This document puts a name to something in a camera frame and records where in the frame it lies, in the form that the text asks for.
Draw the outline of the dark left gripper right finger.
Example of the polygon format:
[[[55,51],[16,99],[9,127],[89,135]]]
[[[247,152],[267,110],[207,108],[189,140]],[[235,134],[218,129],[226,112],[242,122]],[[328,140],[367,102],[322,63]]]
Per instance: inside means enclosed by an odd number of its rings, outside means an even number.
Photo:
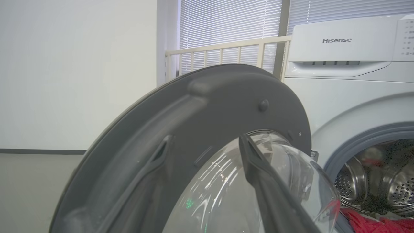
[[[246,180],[253,186],[266,233],[318,233],[319,229],[248,134],[238,139]]]

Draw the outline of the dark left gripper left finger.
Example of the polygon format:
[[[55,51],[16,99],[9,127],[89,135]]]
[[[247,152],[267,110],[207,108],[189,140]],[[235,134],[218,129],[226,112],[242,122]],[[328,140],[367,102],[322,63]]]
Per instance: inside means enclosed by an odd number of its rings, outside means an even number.
[[[161,140],[97,229],[98,233],[144,233],[151,228],[162,189],[171,175],[174,135]]]

